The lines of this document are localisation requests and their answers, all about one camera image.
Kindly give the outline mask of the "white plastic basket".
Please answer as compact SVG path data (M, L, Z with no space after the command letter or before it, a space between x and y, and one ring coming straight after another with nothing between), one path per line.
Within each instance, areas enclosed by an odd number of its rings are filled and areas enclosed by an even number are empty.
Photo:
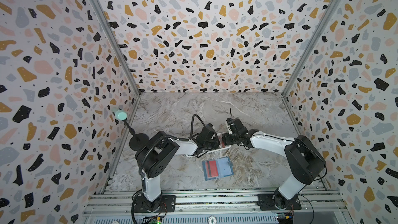
M206 155L208 153L219 152L219 151L227 150L229 148L231 148L231 145L225 146L225 147L219 147L218 149L207 150L207 151L204 151L203 153L200 153L200 154L196 155L195 157L196 158L200 158L200 157L202 157L202 156L204 156L204 155Z

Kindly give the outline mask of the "red-circle credit card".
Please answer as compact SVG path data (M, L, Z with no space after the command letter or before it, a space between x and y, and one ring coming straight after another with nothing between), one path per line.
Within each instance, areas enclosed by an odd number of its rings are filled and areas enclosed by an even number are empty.
M217 178L219 176L217 161L216 160L205 161L204 172L207 179Z

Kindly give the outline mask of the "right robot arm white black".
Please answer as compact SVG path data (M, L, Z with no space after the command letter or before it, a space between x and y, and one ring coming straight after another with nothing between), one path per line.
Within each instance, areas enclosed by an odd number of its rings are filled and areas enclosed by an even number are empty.
M287 159L290 175L274 193L275 200L293 199L306 186L311 185L326 169L326 161L306 136L282 138L247 129L238 118L226 120L228 133L222 136L226 145L263 149Z

